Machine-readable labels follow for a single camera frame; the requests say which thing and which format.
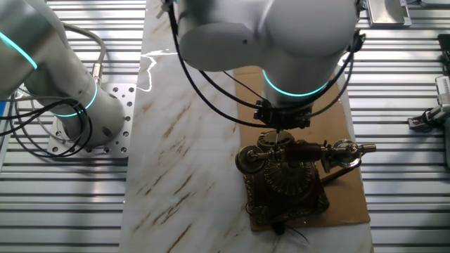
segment brown cardboard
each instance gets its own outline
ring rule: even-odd
[[[249,86],[252,90],[256,92],[262,90],[262,73],[260,68],[244,67],[235,70],[234,73],[237,80]],[[236,84],[236,94],[237,97],[249,103],[254,103],[257,100],[257,97],[254,94],[250,93],[240,84]],[[315,102],[313,111],[320,110],[325,105],[329,104],[337,94],[338,88],[335,85],[322,98]],[[253,119],[254,111],[254,109],[247,108],[240,104],[238,106],[239,119],[260,124],[261,122]],[[263,131],[265,131],[265,129],[256,129],[241,125],[240,137],[242,146],[256,145],[256,141]],[[340,139],[350,139],[344,110],[340,103],[336,103],[325,113],[313,117],[309,128],[294,129],[289,132],[296,140],[304,139],[310,143],[323,143],[324,140],[327,140],[329,143],[334,143]],[[325,173],[320,162],[318,162],[317,165],[319,166],[318,170],[321,178],[329,175]],[[332,169],[331,173],[338,170],[339,168]],[[327,211],[319,215],[290,221],[288,222],[288,225],[296,228],[304,228],[366,223],[371,220],[368,215],[366,198],[364,197],[363,184],[361,181],[361,172],[359,169],[355,169],[336,179],[334,182],[329,183],[325,187],[325,192],[330,202],[330,207]],[[270,227],[259,227],[252,222],[252,230],[254,231],[269,229]]]

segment mounting plate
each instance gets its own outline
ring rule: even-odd
[[[111,142],[96,148],[83,149],[70,158],[126,158],[129,156],[134,105],[136,100],[136,85],[105,83],[101,86],[104,91],[116,96],[123,105],[126,117],[124,126],[122,127],[120,133]],[[69,139],[64,134],[64,131],[59,129],[63,129],[63,125],[57,117],[54,117],[51,132],[55,135],[59,135],[61,138]],[[47,151],[57,155],[66,151],[72,145],[72,143],[63,143],[62,141],[50,136]]]

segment glowing cyan ring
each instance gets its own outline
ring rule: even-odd
[[[94,93],[94,97],[92,98],[91,102],[88,105],[86,105],[86,107],[84,109],[89,108],[97,97],[97,89],[98,89],[97,84],[95,84],[95,86],[96,86],[96,92]],[[73,116],[77,115],[77,113],[72,113],[71,115],[57,115],[56,113],[54,113],[54,115],[58,116],[58,117],[73,117]]]
[[[1,32],[0,32],[0,39],[3,42],[5,42],[7,46],[11,46],[15,50],[17,50],[17,52],[19,52],[23,57],[25,57],[25,59],[27,59],[31,63],[31,65],[33,65],[33,68],[37,70],[37,64],[35,63],[35,61],[25,51],[23,51],[16,43],[14,43],[14,41],[10,40],[5,34],[2,34]]]
[[[286,92],[286,91],[282,91],[282,90],[280,90],[279,88],[277,88],[274,84],[272,84],[272,82],[270,82],[269,78],[267,77],[266,71],[262,70],[262,74],[264,75],[264,78],[266,78],[267,83],[270,84],[270,86],[272,86],[272,88],[274,88],[274,90],[276,90],[277,92],[282,93],[282,94],[284,94],[284,95],[287,95],[287,96],[293,96],[293,97],[303,97],[303,96],[310,96],[310,95],[313,95],[313,94],[318,93],[319,91],[321,91],[321,90],[322,90],[323,88],[325,88],[325,87],[327,86],[327,84],[328,84],[328,82],[326,82],[322,87],[318,88],[318,89],[315,90],[315,91],[311,91],[311,92],[309,92],[309,93],[304,93],[304,94],[293,94],[293,93],[289,93],[289,92]]]

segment marble surface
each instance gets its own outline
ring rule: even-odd
[[[148,0],[120,252],[333,252],[371,250],[369,224],[253,233],[242,174],[234,164],[239,126],[215,114],[188,83],[160,0]],[[237,105],[192,68],[201,91],[225,113]],[[231,93],[224,74],[211,78]]]

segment black cable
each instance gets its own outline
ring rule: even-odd
[[[23,122],[23,125],[20,125],[20,126],[18,126],[18,127],[16,127],[16,128],[11,128],[10,130],[8,130],[8,131],[5,131],[5,132],[3,132],[3,133],[0,133],[0,136],[5,136],[5,135],[8,135],[8,134],[12,134],[13,132],[15,132],[15,131],[17,131],[17,130],[19,130],[19,129],[21,129],[21,128],[23,128],[25,125],[27,125],[27,124],[29,124],[31,121],[33,121],[34,119],[36,119],[36,118],[38,118],[39,116],[41,116],[42,114],[44,114],[46,111],[49,111],[50,109],[52,109],[52,108],[54,108],[54,107],[56,107],[56,106],[58,106],[58,105],[62,105],[62,104],[65,104],[65,103],[67,103],[67,100],[62,100],[62,101],[58,101],[58,102],[55,102],[55,103],[52,103],[52,104],[50,104],[50,105],[47,105],[45,108],[47,109],[47,110],[42,110],[43,108],[41,108],[41,109],[39,109],[39,110],[36,110],[36,111],[38,111],[38,112],[36,112],[33,116],[31,116],[26,122]],[[25,115],[18,115],[17,117],[10,117],[10,116],[8,116],[8,117],[0,117],[0,119],[17,119],[17,118],[19,118],[19,117],[26,117]]]
[[[208,101],[208,99],[206,99],[206,97],[204,97],[204,95],[201,93],[201,91],[198,89],[198,87],[195,85],[194,81],[192,80],[186,65],[184,64],[184,60],[181,57],[181,54],[179,52],[179,44],[178,44],[178,39],[177,39],[177,35],[176,35],[176,28],[178,27],[177,23],[176,23],[176,18],[175,18],[175,14],[174,14],[174,7],[173,5],[171,5],[169,7],[169,19],[170,19],[170,25],[171,25],[171,29],[172,29],[172,36],[174,39],[174,43],[175,43],[175,47],[176,47],[176,52],[178,53],[178,57],[181,63],[181,66],[186,74],[186,76],[188,77],[189,82],[191,83],[192,87],[194,88],[195,92],[199,95],[199,97],[211,108],[213,109],[216,113],[220,114],[222,117],[225,117],[235,123],[239,123],[239,124],[243,124],[249,127],[259,127],[259,128],[273,128],[273,129],[279,129],[279,127],[277,126],[271,126],[271,125],[262,125],[262,124],[253,124],[253,123],[249,123],[249,122],[244,122],[241,121],[239,119],[233,118],[225,113],[223,113],[221,110],[217,109],[216,107],[213,106],[213,104],[211,104],[211,102]],[[349,80],[350,77],[352,76],[352,70],[353,70],[353,64],[354,64],[354,52],[355,52],[355,46],[356,46],[356,40],[357,37],[355,36],[353,38],[352,44],[350,45],[350,55],[347,57],[347,59],[345,60],[344,65],[340,68],[340,71],[338,72],[338,74],[329,81],[328,85],[326,86],[326,88],[322,89],[316,96],[310,97],[304,101],[302,101],[299,104],[296,105],[291,105],[289,107],[284,107],[284,108],[267,108],[267,110],[271,110],[271,111],[285,111],[285,110],[295,110],[295,109],[299,109],[302,108],[310,103],[313,103],[315,100],[319,99],[320,97],[322,97],[323,94],[325,94],[335,83],[336,81],[339,79],[339,77],[342,75],[342,73],[345,71],[345,68],[347,67],[348,63],[351,62],[350,65],[350,70],[349,70],[349,75],[348,78],[345,82],[344,87],[342,88],[341,92],[339,92],[338,96],[331,102],[329,103],[326,107],[324,107],[323,109],[319,110],[318,112],[315,112],[314,114],[311,115],[305,115],[303,117],[300,117],[299,119],[308,119],[311,117],[315,117],[317,115],[320,115],[321,113],[325,112],[326,110],[328,110],[329,108],[331,108],[337,101],[339,101],[340,97],[343,95],[343,93],[345,92],[345,90],[348,87],[349,84]],[[257,105],[253,105],[250,103],[247,103],[239,98],[236,98],[235,96],[231,95],[230,93],[228,93],[227,91],[223,90],[219,85],[215,84],[215,82],[210,79],[203,71],[199,70],[200,73],[202,74],[202,76],[204,78],[206,78],[206,80],[213,85],[217,90],[219,90],[221,93],[223,93],[224,95],[228,96],[229,98],[233,99],[234,101],[241,103],[243,105],[246,105],[250,108],[255,108],[255,109],[260,109],[259,106]]]
[[[76,32],[76,33],[82,34],[82,35],[87,36],[87,37],[90,37],[95,42],[97,42],[98,45],[100,45],[101,50],[100,50],[100,55],[98,56],[98,59],[97,59],[96,63],[100,63],[101,64],[103,62],[103,59],[105,58],[105,55],[106,55],[106,45],[105,45],[105,42],[97,34],[94,34],[93,32],[88,31],[86,29],[76,27],[74,25],[69,25],[69,24],[64,23],[64,22],[63,22],[63,25],[64,25],[65,29],[70,30],[72,32]]]
[[[297,234],[301,235],[301,236],[309,243],[308,239],[307,239],[301,232],[299,232],[298,230],[296,230],[296,229],[294,229],[294,228],[291,228],[290,226],[288,226],[288,225],[286,225],[286,224],[284,224],[284,226],[285,226],[286,228],[289,228],[290,230],[296,232]]]
[[[223,88],[221,88],[219,85],[217,85],[210,77],[208,77],[208,75],[202,71],[202,70],[198,70],[200,72],[200,74],[202,74],[202,76],[211,84],[213,85],[214,88],[216,88],[216,90],[220,91],[220,93],[224,94],[225,96],[233,99],[234,101],[240,103],[241,105],[245,105],[249,108],[253,108],[253,109],[261,109],[261,106],[259,105],[254,105],[252,103],[249,102],[245,102],[242,99],[236,98],[235,96],[231,95],[228,91],[225,91]]]
[[[188,78],[189,82],[191,83],[191,86],[194,88],[195,92],[199,95],[199,97],[203,100],[203,102],[205,102],[213,111],[215,111],[217,114],[221,115],[222,117],[231,120],[232,122],[238,123],[238,124],[242,124],[248,127],[258,127],[258,128],[274,128],[276,129],[277,127],[275,126],[271,126],[271,125],[264,125],[264,124],[254,124],[254,123],[250,123],[250,122],[244,122],[240,119],[236,119],[230,115],[227,115],[226,113],[223,113],[221,110],[217,109],[213,104],[211,104],[211,102],[208,101],[208,99],[206,99],[206,97],[202,94],[202,92],[200,91],[200,89],[197,87],[197,85],[195,85],[195,82],[192,80],[191,75],[189,74],[188,69],[186,68],[186,64],[184,64],[184,60],[181,57],[181,54],[179,53],[179,44],[178,44],[178,39],[176,37],[176,30],[175,27],[177,26],[176,24],[176,18],[175,18],[175,12],[174,12],[174,7],[173,5],[171,5],[169,7],[169,19],[170,19],[170,26],[172,29],[172,36],[174,39],[174,43],[175,43],[175,49],[179,58],[179,61],[181,63],[181,67],[183,68],[183,71],[186,75],[186,77]]]
[[[18,112],[18,103],[14,103],[14,104],[15,104],[15,105],[14,105],[14,106],[15,106],[15,111]],[[87,116],[86,110],[85,110],[81,105],[78,105],[77,107],[74,107],[74,110],[75,110],[75,112],[81,111],[84,115]],[[81,135],[83,134],[84,130],[86,129],[87,124],[84,123],[84,121],[83,121],[83,119],[82,119],[82,116],[81,116],[81,113],[77,113],[77,117],[78,117],[78,120],[79,120],[79,123],[80,123],[80,129],[81,129],[81,131],[80,131],[80,136],[81,136]],[[21,118],[19,118],[18,121],[19,121],[19,124],[23,124]],[[61,153],[61,154],[58,154],[58,155],[55,155],[55,154],[50,153],[50,152],[48,152],[47,150],[43,149],[43,148],[42,148],[41,146],[39,146],[36,142],[34,142],[34,141],[32,140],[32,138],[28,135],[25,126],[22,128],[22,131],[23,131],[25,137],[27,137],[28,140],[30,140],[30,142],[31,142],[36,148],[38,148],[40,151],[42,151],[42,152],[44,152],[44,153],[47,154],[47,155],[40,155],[40,154],[37,154],[37,153],[35,153],[35,152],[31,151],[31,150],[28,150],[28,149],[26,148],[26,146],[22,145],[22,147],[23,147],[24,149],[26,149],[26,151],[32,153],[33,155],[35,155],[35,156],[37,156],[37,157],[56,158],[56,157],[69,157],[69,156],[72,156],[72,155],[78,153],[80,150],[82,150],[82,149],[84,148],[84,146],[89,142],[89,139],[90,139],[90,137],[88,137],[88,139],[86,140],[84,146],[82,145],[82,147],[81,147],[79,150],[77,150],[77,152],[75,152],[75,148],[76,148],[76,146],[78,145],[78,143],[81,141],[81,138],[78,138],[77,140],[75,140],[73,146],[70,147],[69,149],[67,149],[65,152],[63,152],[63,153]],[[18,140],[17,134],[16,134],[15,132],[14,132],[14,137],[17,139],[17,141],[18,141],[19,143],[21,143],[21,141]]]
[[[32,115],[36,115],[37,113],[39,113],[39,112],[48,112],[50,109],[52,109],[52,108],[54,108],[54,107],[56,107],[56,106],[58,106],[58,105],[63,105],[63,104],[66,104],[65,103],[65,101],[66,100],[70,100],[70,98],[67,98],[67,99],[62,99],[62,100],[60,100],[60,101],[58,101],[58,102],[55,102],[55,103],[51,103],[50,105],[47,105],[47,106],[44,106],[44,107],[42,107],[42,108],[39,108],[39,109],[36,109],[36,110],[34,110],[34,111],[32,111],[32,112],[27,112],[27,113],[25,113],[25,114],[22,114],[22,115],[16,115],[16,116],[10,116],[10,115],[8,115],[8,116],[2,116],[2,117],[0,117],[0,120],[10,120],[10,119],[18,119],[18,118],[20,118],[20,117],[29,117],[29,116],[32,116]]]
[[[306,115],[306,116],[303,116],[303,117],[299,117],[299,119],[302,119],[302,118],[312,118],[312,117],[318,116],[318,115],[324,113],[325,111],[327,111],[328,109],[330,109],[334,104],[336,104],[336,102],[338,102],[338,101],[340,100],[340,98],[342,97],[342,95],[344,95],[345,91],[347,90],[347,87],[349,86],[349,83],[350,83],[350,77],[352,76],[352,72],[353,72],[353,63],[354,63],[354,61],[353,61],[353,57],[354,57],[353,54],[351,55],[351,57],[352,57],[352,60],[351,60],[351,62],[350,62],[350,69],[349,69],[349,74],[348,74],[347,80],[345,80],[344,86],[342,87],[342,89],[341,89],[341,91],[339,92],[339,94],[335,97],[335,99],[333,99],[333,101],[331,101],[331,103],[329,103],[326,107],[320,109],[319,111],[317,111],[317,112],[315,112],[315,113],[313,113],[313,114],[310,114],[310,115]]]
[[[265,98],[261,97],[258,93],[256,93],[255,91],[253,91],[249,86],[245,85],[244,83],[242,83],[241,81],[237,80],[236,78],[234,78],[232,75],[230,75],[229,73],[225,72],[224,73],[230,77],[232,80],[234,80],[235,82],[237,82],[238,84],[240,84],[241,86],[243,86],[244,88],[246,88],[247,90],[249,90],[251,93],[253,93],[255,96],[257,96],[258,98],[261,98],[262,100],[266,100]]]
[[[24,124],[24,122],[22,122],[22,119],[19,117],[19,118],[18,118],[18,121],[19,121],[19,124],[20,124],[20,126],[21,126],[21,128],[22,128],[22,131],[23,131],[25,137],[27,137],[28,140],[30,140],[30,142],[31,142],[36,148],[38,148],[40,151],[46,153],[47,155],[41,155],[41,154],[38,154],[38,153],[36,153],[36,152],[30,150],[29,148],[27,148],[26,145],[20,140],[20,138],[18,137],[17,133],[14,131],[14,132],[13,132],[14,138],[15,138],[15,139],[17,140],[17,142],[22,146],[23,149],[25,149],[27,152],[29,152],[29,153],[31,153],[32,155],[35,155],[35,156],[37,156],[37,157],[59,158],[59,157],[70,157],[70,156],[73,156],[73,155],[77,154],[79,151],[83,150],[83,149],[86,147],[86,145],[88,144],[88,142],[90,141],[90,139],[91,139],[91,137],[92,137],[92,121],[91,121],[91,118],[88,116],[86,109],[85,109],[83,106],[81,106],[77,101],[65,100],[65,102],[66,102],[66,104],[72,106],[72,107],[74,108],[75,112],[77,113],[77,117],[78,117],[78,120],[79,120],[79,122],[80,122],[80,135],[83,134],[84,130],[85,130],[86,127],[87,127],[87,124],[85,124],[84,121],[83,121],[83,119],[82,119],[82,114],[85,115],[85,116],[87,117],[87,119],[88,119],[90,130],[89,130],[89,135],[88,135],[86,141],[83,143],[83,145],[81,145],[77,150],[75,150],[75,147],[76,147],[76,146],[78,145],[78,143],[81,141],[81,138],[78,138],[78,139],[74,142],[73,146],[70,147],[70,148],[68,148],[65,152],[63,152],[63,153],[61,153],[61,154],[58,154],[58,155],[55,155],[55,154],[53,154],[53,153],[50,153],[50,152],[48,152],[47,150],[43,149],[40,145],[38,145],[36,142],[34,142],[34,141],[32,140],[32,138],[28,135],[28,133],[27,133],[27,131],[26,131],[26,129],[25,129],[25,126],[26,126],[27,124]],[[18,112],[18,104],[17,104],[16,102],[14,102],[14,106],[15,106],[16,112]],[[12,113],[12,105],[10,106],[9,115],[10,115],[11,113]],[[11,128],[13,128],[13,121],[12,121],[12,120],[10,121],[10,126],[11,126]]]

